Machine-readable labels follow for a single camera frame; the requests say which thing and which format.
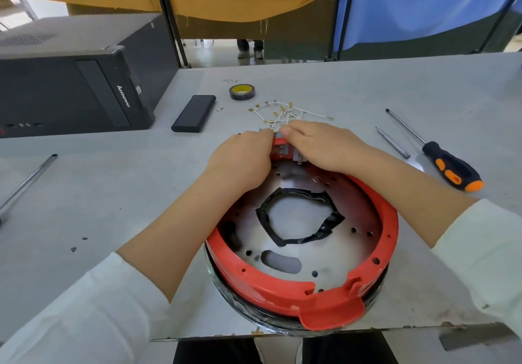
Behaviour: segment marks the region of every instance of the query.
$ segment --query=hand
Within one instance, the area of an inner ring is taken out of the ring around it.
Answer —
[[[261,185],[271,169],[274,131],[246,131],[222,143],[210,156],[205,173],[217,173],[238,184],[243,193]]]
[[[279,132],[314,165],[344,174],[352,174],[360,155],[372,148],[352,131],[327,123],[291,121]]]

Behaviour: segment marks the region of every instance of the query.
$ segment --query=orange and black screwdriver handle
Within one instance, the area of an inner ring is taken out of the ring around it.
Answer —
[[[479,191],[484,182],[468,163],[442,150],[437,142],[428,142],[422,152],[437,166],[440,174],[453,187],[466,192]]]

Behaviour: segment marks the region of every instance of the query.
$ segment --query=oval slot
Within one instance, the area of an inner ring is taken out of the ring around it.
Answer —
[[[272,250],[265,250],[261,253],[261,262],[266,266],[284,273],[296,274],[301,271],[301,262],[294,257],[286,257],[277,254]]]

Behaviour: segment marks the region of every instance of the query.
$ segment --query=left hand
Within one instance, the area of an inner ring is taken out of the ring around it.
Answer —
[[[243,193],[259,187],[271,169],[273,138],[271,129],[232,136],[212,153],[205,173],[230,179]]]

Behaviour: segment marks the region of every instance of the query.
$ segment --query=computer vent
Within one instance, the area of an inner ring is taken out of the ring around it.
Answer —
[[[0,47],[16,47],[23,45],[38,45],[45,43],[50,38],[56,37],[55,33],[17,34],[0,40]]]

